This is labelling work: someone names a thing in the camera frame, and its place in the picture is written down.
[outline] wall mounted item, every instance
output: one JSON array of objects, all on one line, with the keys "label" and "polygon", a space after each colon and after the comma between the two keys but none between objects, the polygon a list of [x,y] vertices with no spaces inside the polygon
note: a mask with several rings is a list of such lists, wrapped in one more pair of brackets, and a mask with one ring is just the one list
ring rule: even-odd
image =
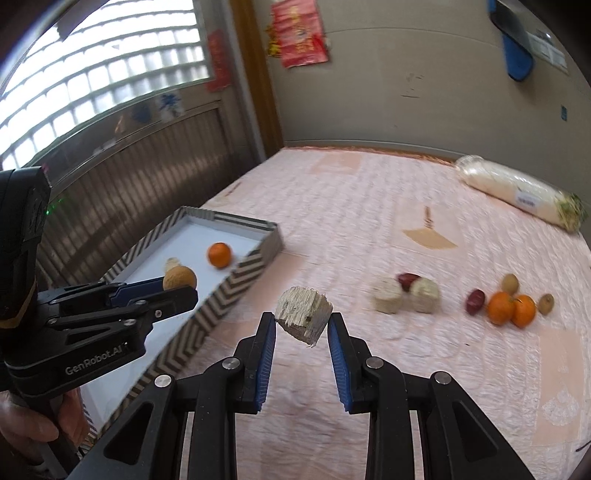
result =
[{"label": "wall mounted item", "polygon": [[275,59],[281,58],[281,45],[279,45],[279,40],[277,39],[277,32],[275,31],[275,27],[273,27],[272,23],[267,25],[265,32],[267,32],[267,35],[269,35],[269,42],[267,44],[267,55]]},{"label": "wall mounted item", "polygon": [[328,61],[314,0],[284,0],[273,4],[271,11],[285,68]]},{"label": "wall mounted item", "polygon": [[209,54],[212,56],[214,79],[207,82],[207,91],[219,92],[232,83],[228,56],[224,46],[223,31],[218,29],[207,36]]},{"label": "wall mounted item", "polygon": [[184,114],[183,99],[178,90],[160,93],[154,102],[163,122],[170,122]]},{"label": "wall mounted item", "polygon": [[503,35],[507,73],[516,82],[522,82],[535,65],[527,32],[515,13],[498,0],[488,0],[488,14]]},{"label": "wall mounted item", "polygon": [[545,60],[566,74],[569,73],[569,66],[566,63],[566,55],[550,43],[547,38],[527,32],[530,39],[531,52],[539,59]]}]

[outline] blue object on wall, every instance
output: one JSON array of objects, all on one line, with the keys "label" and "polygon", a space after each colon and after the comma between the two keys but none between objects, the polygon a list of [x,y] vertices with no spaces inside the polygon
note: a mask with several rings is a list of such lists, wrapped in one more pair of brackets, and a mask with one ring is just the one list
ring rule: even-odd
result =
[{"label": "blue object on wall", "polygon": [[535,65],[527,32],[510,8],[498,0],[487,2],[489,17],[503,35],[507,73],[516,82],[522,82]]},{"label": "blue object on wall", "polygon": [[148,125],[152,121],[152,112],[148,103],[136,103],[131,109],[131,118],[141,125]]}]

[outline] wall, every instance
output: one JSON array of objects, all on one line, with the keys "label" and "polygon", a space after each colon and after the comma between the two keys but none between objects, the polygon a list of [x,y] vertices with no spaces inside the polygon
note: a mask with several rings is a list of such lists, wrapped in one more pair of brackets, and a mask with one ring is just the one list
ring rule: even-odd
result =
[{"label": "wall", "polygon": [[[254,1],[265,38],[271,0]],[[317,4],[331,61],[286,70],[268,59],[288,145],[369,141],[479,154],[591,202],[591,89],[569,56],[569,76],[537,60],[526,81],[514,82],[485,0]],[[528,31],[543,28],[512,4]]]}]

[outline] white tray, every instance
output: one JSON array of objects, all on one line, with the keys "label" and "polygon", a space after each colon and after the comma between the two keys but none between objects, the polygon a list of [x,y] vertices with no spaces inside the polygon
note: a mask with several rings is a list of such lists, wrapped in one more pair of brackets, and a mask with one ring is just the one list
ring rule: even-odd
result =
[{"label": "white tray", "polygon": [[[207,249],[224,242],[233,253],[229,267],[218,270]],[[197,275],[199,302],[193,312],[154,324],[144,356],[82,387],[91,433],[90,447],[143,388],[162,373],[177,374],[204,338],[246,293],[282,248],[278,226],[271,222],[183,207],[142,238],[104,276],[133,283],[164,275],[176,257]]]}]

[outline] orange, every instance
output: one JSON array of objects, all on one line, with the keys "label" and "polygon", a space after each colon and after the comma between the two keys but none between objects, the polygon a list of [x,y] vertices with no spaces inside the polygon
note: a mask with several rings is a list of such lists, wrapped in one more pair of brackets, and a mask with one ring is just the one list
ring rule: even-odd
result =
[{"label": "orange", "polygon": [[226,268],[232,262],[232,250],[223,242],[213,244],[207,250],[209,262],[216,268]]},{"label": "orange", "polygon": [[488,301],[486,314],[491,323],[503,325],[513,317],[515,312],[515,300],[504,291],[498,291]]},{"label": "orange", "polygon": [[519,295],[515,298],[515,312],[511,321],[519,328],[527,327],[534,321],[536,313],[535,302],[527,295]]}]

